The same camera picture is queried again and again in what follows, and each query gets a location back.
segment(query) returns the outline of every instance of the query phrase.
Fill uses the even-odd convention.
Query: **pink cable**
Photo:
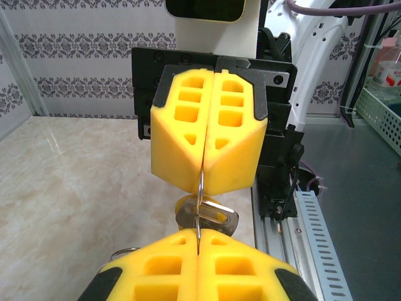
[[[287,0],[287,6],[294,13],[304,14],[307,16],[362,16],[369,14],[391,13],[401,9],[401,2],[390,4],[364,6],[361,8],[303,8],[296,5],[294,0]]]

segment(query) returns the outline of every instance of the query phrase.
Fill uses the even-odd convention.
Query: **marble table surface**
[[[0,299],[77,300],[114,251],[175,233],[186,194],[150,173],[136,120],[31,117],[0,141]],[[253,246],[250,189],[216,199]]]

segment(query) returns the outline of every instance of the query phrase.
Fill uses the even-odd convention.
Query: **yellow foam gripper pad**
[[[108,263],[97,277],[120,274],[107,301],[288,301],[291,287],[307,296],[287,263],[217,231],[201,231],[199,255],[196,233],[186,229]],[[278,271],[291,275],[291,283],[282,284]]]
[[[166,68],[150,110],[152,173],[196,193],[203,165],[208,195],[251,187],[268,124],[262,74]]]

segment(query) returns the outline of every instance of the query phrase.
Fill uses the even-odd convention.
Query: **wallpaper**
[[[0,140],[30,116],[31,111],[0,53]]]
[[[52,116],[135,118],[130,49],[176,47],[163,0],[0,3]],[[357,19],[327,58],[310,113],[336,112],[361,25]]]

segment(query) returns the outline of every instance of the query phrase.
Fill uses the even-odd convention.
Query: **purple cable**
[[[312,185],[312,183],[314,183],[316,180],[318,181],[319,185],[323,187],[323,181],[319,178],[317,179],[316,177],[318,177],[317,172],[309,165],[307,164],[305,161],[300,160],[299,163],[301,163],[302,165],[304,165],[307,169],[309,169],[310,172],[312,172],[312,174],[315,176],[312,180],[310,180],[307,185],[306,185],[306,191],[310,191],[310,186]],[[323,188],[319,188],[319,194],[321,194],[323,192]]]
[[[401,2],[382,4],[375,6],[364,6],[361,8],[303,8],[295,4],[294,0],[287,0],[287,6],[294,13],[307,16],[361,16],[368,14],[383,14],[401,9]]]

